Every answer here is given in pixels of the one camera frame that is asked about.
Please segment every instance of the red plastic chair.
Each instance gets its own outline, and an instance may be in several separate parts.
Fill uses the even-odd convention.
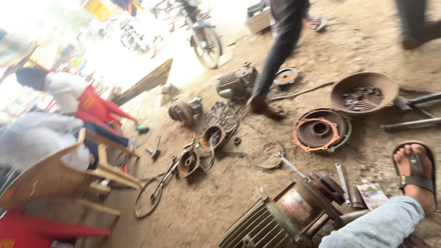
[[[23,212],[8,211],[0,218],[0,247],[50,248],[54,240],[110,235],[110,230],[34,218]]]
[[[79,106],[75,117],[84,121],[94,122],[118,135],[121,135],[121,133],[108,126],[104,122],[109,123],[111,121],[114,121],[117,124],[121,125],[121,122],[113,115],[118,115],[130,120],[137,121],[129,114],[120,110],[119,106],[115,103],[102,99],[99,95],[95,93],[95,89],[92,85],[86,87],[83,94],[81,94],[81,96],[78,98],[78,101]]]

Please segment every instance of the orange gasket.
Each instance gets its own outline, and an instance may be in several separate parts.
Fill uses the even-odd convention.
[[[332,131],[333,131],[333,137],[332,137],[332,139],[331,139],[326,145],[324,145],[324,146],[322,146],[322,147],[310,148],[310,147],[307,147],[307,146],[303,145],[303,143],[301,143],[301,142],[299,141],[299,138],[298,138],[298,136],[297,136],[297,131],[299,130],[299,127],[300,127],[303,123],[308,122],[308,121],[314,121],[314,120],[321,121],[321,122],[324,122],[324,123],[328,124],[328,125],[332,128]],[[300,122],[294,127],[294,139],[293,139],[293,142],[294,142],[296,145],[298,145],[299,147],[303,148],[303,149],[305,150],[305,152],[314,151],[314,150],[326,150],[326,149],[329,148],[329,146],[330,146],[332,143],[334,143],[334,142],[335,142],[336,140],[338,140],[339,138],[340,138],[340,136],[338,135],[337,124],[332,123],[332,122],[330,122],[329,120],[326,120],[326,119],[323,118],[323,117],[320,117],[320,118],[303,119],[302,121],[300,121]]]

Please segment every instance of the chair leg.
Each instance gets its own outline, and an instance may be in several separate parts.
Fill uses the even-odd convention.
[[[110,187],[101,185],[97,182],[93,182],[89,188],[86,189],[89,192],[97,193],[99,195],[108,196],[110,194]]]
[[[91,170],[90,174],[93,174],[97,177],[107,178],[110,180],[113,180],[115,182],[127,185],[129,187],[132,187],[134,189],[141,189],[143,187],[143,183],[139,180],[132,180],[131,178],[127,177],[127,175],[124,175],[122,173],[117,172],[111,172],[106,171],[103,169],[95,169]]]
[[[134,177],[132,175],[129,175],[129,174],[122,173],[121,172],[121,168],[114,167],[114,166],[111,166],[109,164],[101,164],[101,162],[98,165],[98,168],[102,169],[102,170],[105,170],[105,171],[109,171],[110,173],[116,173],[117,175],[124,176],[127,179],[132,180],[132,181],[134,181],[134,182],[136,182],[138,184],[142,184],[142,182],[138,178],[136,178],[136,177]]]
[[[91,208],[93,210],[97,210],[97,211],[100,211],[100,212],[103,212],[103,213],[106,213],[106,214],[111,214],[111,215],[115,215],[115,216],[120,216],[121,215],[120,211],[112,209],[110,207],[106,207],[106,206],[98,204],[98,203],[93,203],[93,202],[86,201],[86,200],[83,200],[83,199],[78,199],[77,202],[79,204],[82,204],[82,205],[88,207],[88,208]]]

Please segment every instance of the beige plastic chair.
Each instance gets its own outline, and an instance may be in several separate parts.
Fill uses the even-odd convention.
[[[78,150],[85,138],[99,143],[100,162],[97,169],[79,171],[65,166],[60,158]],[[139,179],[124,175],[107,164],[106,146],[123,149],[131,155],[139,157],[124,146],[108,141],[94,133],[87,132],[83,128],[80,130],[78,141],[75,144],[46,156],[17,177],[0,196],[0,208],[13,210],[26,205],[26,203],[33,199],[63,197],[74,199],[78,203],[94,210],[119,216],[120,212],[117,210],[80,199],[86,190],[92,190],[101,194],[108,194],[110,192],[110,188],[94,183],[98,178],[108,178],[136,189],[143,186]]]

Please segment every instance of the black trousers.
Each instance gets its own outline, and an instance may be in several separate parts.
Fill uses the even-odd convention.
[[[125,147],[127,147],[129,145],[129,139],[119,136],[109,130],[107,130],[106,128],[103,128],[102,126],[99,126],[93,122],[90,121],[85,121],[84,122],[84,127],[92,132],[95,132],[98,135],[103,136],[104,138],[107,138],[111,141],[114,141],[118,144],[121,144]],[[98,165],[98,145],[95,144],[94,142],[90,141],[90,140],[84,140],[84,146],[86,146],[90,153],[95,157],[95,162],[89,166],[88,169],[96,169],[97,165]]]
[[[426,0],[395,0],[406,38],[419,38],[424,34]]]
[[[309,0],[270,0],[271,12],[280,16],[278,37],[266,55],[262,73],[253,88],[253,95],[267,95],[274,76],[300,38],[302,17],[308,6]]]

